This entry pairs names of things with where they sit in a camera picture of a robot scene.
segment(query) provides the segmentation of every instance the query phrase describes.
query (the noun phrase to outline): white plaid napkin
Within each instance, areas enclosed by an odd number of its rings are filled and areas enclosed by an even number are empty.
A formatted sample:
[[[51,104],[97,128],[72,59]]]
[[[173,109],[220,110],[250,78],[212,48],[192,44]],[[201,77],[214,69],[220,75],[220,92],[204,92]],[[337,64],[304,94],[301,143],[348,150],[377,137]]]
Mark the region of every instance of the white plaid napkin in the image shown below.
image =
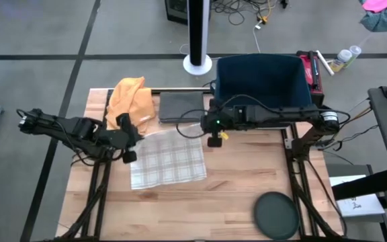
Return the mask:
[[[199,124],[180,131],[187,136],[202,133]],[[133,190],[207,177],[201,138],[184,138],[172,129],[145,136],[134,150],[137,161],[130,164]]]

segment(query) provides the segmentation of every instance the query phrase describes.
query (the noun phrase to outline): concrete floor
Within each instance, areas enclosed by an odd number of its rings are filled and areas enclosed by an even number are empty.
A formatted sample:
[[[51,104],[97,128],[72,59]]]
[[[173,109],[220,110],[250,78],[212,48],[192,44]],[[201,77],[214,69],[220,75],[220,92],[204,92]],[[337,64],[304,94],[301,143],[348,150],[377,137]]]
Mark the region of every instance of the concrete floor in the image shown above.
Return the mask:
[[[0,54],[77,54],[94,0],[0,0]],[[257,32],[263,52],[295,53],[316,50],[336,53],[368,36],[358,21],[356,0],[292,1],[292,7],[273,10],[269,23]],[[212,13],[210,53],[256,52],[254,14],[243,12],[239,26],[226,15]],[[102,0],[87,54],[171,54],[187,43],[187,27],[168,22],[163,1]],[[387,53],[387,33],[372,34],[363,51]],[[0,241],[18,241],[38,181],[49,138],[19,132],[16,108],[41,108],[57,114],[73,60],[0,60]],[[387,58],[359,59],[334,77],[322,70],[325,104],[350,110],[367,97],[371,87],[387,85]],[[215,78],[189,76],[180,60],[85,60],[81,65],[68,117],[81,116],[91,87],[113,87],[121,78],[145,76],[149,87],[200,87]],[[367,106],[357,107],[356,114]],[[375,124],[369,114],[345,128],[341,137]],[[379,130],[344,145],[339,154],[355,164],[387,169],[387,153]],[[326,155],[327,163],[342,163]],[[52,238],[56,230],[69,174],[71,152],[59,146],[54,158],[33,240]],[[378,225],[349,223],[349,237],[382,240]]]

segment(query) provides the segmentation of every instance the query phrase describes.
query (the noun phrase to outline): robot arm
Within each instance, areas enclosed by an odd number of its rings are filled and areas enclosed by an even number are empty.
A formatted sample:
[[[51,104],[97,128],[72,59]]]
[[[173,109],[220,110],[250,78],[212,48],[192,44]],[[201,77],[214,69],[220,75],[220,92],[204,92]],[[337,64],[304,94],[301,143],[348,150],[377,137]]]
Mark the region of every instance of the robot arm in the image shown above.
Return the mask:
[[[142,137],[131,125],[129,114],[117,117],[120,130],[106,130],[101,121],[92,118],[61,118],[45,114],[40,109],[29,112],[18,110],[17,113],[22,117],[20,131],[26,134],[48,135],[72,150],[82,150],[96,161],[114,159],[116,150],[122,150],[124,163],[136,160],[135,152],[129,151],[129,148]]]
[[[308,155],[310,147],[324,135],[339,131],[337,114],[332,110],[318,109],[312,105],[307,108],[272,109],[263,105],[222,107],[210,100],[210,109],[201,118],[201,127],[208,138],[209,147],[221,147],[219,133],[224,130],[249,130],[265,128],[270,124],[282,122],[309,122],[312,128],[302,137],[292,141],[295,158]]]

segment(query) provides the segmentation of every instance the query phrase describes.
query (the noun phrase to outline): orange towel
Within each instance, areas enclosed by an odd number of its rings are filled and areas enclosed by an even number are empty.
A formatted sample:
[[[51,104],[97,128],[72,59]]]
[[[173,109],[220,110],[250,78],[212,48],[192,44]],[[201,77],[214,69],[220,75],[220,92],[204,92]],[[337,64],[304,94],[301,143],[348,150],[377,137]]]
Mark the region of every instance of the orange towel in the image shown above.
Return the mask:
[[[152,90],[144,87],[144,77],[123,78],[114,88],[107,107],[107,129],[119,129],[116,117],[129,113],[131,123],[145,134],[147,121],[155,117]]]

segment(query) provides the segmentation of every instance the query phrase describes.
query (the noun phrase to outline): plastic bottle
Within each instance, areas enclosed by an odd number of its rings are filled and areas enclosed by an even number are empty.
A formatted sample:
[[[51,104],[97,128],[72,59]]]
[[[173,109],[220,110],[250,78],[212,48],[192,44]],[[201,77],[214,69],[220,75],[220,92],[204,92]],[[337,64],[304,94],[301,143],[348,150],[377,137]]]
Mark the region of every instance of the plastic bottle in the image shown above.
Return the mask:
[[[352,53],[352,58],[350,58],[349,61],[346,62],[346,64],[344,65],[344,69],[346,69],[347,67],[349,67],[349,65],[356,59],[357,56],[359,56],[362,52],[362,49],[361,47],[359,46],[350,46],[349,48],[350,52]]]
[[[331,70],[337,73],[344,67],[344,64],[349,61],[350,58],[352,58],[352,53],[350,51],[341,50],[337,57],[329,65],[329,67]]]

